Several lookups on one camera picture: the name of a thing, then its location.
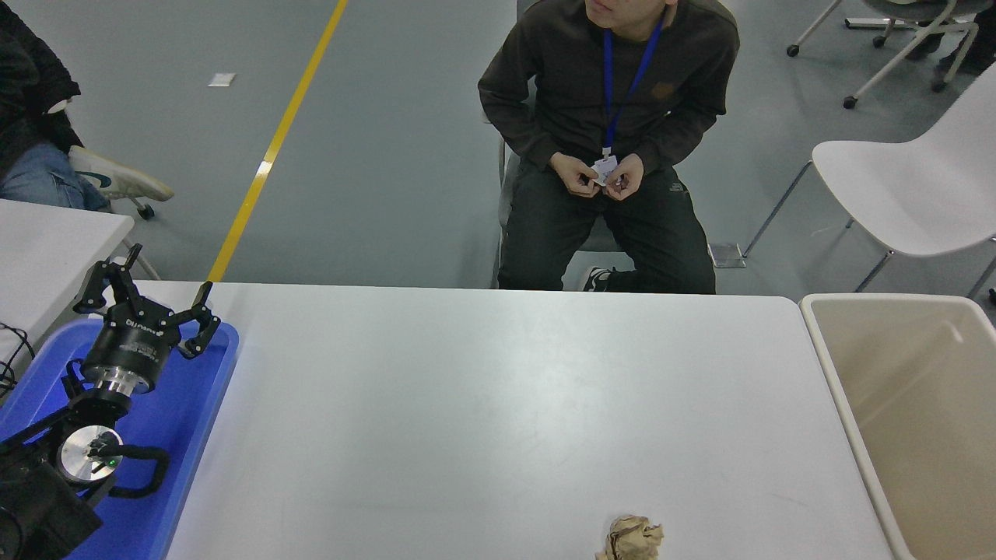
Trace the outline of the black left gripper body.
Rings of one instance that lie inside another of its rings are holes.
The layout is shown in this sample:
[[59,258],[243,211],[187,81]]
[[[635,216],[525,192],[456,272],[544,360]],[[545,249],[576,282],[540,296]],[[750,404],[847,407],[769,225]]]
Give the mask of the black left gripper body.
[[82,375],[97,383],[111,373],[131,373],[139,387],[155,387],[172,348],[179,344],[179,327],[163,325],[168,316],[128,306],[114,306],[104,316],[102,330],[82,363]]

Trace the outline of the person's right hand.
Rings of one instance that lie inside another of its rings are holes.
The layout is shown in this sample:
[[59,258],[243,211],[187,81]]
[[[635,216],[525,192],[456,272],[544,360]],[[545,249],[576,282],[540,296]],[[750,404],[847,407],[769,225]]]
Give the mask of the person's right hand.
[[601,191],[601,185],[595,181],[598,179],[597,171],[577,157],[555,152],[549,159],[549,166],[565,184],[569,194],[593,198]]

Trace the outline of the person's left hand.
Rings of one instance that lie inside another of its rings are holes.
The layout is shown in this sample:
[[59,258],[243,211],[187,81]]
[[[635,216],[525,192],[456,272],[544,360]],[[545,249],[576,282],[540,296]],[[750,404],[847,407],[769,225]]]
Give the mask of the person's left hand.
[[625,201],[636,194],[644,177],[643,160],[636,154],[627,155],[605,178],[602,193],[613,201]]

